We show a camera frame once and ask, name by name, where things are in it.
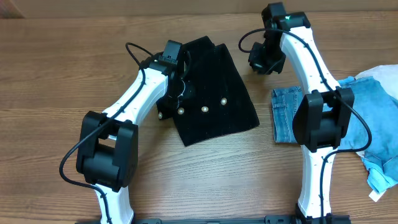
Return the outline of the black skirt with pearl buttons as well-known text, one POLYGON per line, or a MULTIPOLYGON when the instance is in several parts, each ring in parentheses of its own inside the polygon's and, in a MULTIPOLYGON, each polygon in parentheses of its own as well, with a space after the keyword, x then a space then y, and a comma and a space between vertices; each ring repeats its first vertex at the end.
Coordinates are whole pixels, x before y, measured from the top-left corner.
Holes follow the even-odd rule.
POLYGON ((204 36, 183 45, 186 89, 171 118, 185 146, 259 126, 254 105, 225 44, 204 36))

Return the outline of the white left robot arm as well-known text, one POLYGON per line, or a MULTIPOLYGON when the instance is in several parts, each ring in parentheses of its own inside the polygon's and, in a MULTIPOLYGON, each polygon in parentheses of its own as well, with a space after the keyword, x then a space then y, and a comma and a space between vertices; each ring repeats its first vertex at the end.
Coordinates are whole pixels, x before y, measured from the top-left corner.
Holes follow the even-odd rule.
POLYGON ((109 108, 89 111, 82 121, 76 170, 85 187, 96 192, 99 223, 133 223, 128 185, 138 163, 139 126, 150 109, 165 100, 175 106, 185 90, 181 77, 191 61, 183 44, 173 40, 163 52, 138 64, 133 84, 109 108))

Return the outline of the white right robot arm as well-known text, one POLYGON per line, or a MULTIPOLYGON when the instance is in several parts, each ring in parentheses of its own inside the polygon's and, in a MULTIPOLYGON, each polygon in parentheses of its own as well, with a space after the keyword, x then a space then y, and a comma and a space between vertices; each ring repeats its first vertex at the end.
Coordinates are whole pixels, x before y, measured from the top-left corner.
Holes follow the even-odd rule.
POLYGON ((290 60, 300 81, 303 99, 294 113, 292 131, 303 154, 303 180, 291 223, 350 223, 347 215, 334 215, 330 182, 335 151, 346 136, 354 103, 326 68, 314 43, 304 12, 287 13, 281 2, 261 12, 265 41, 256 42, 248 62, 259 74, 280 73, 290 60))

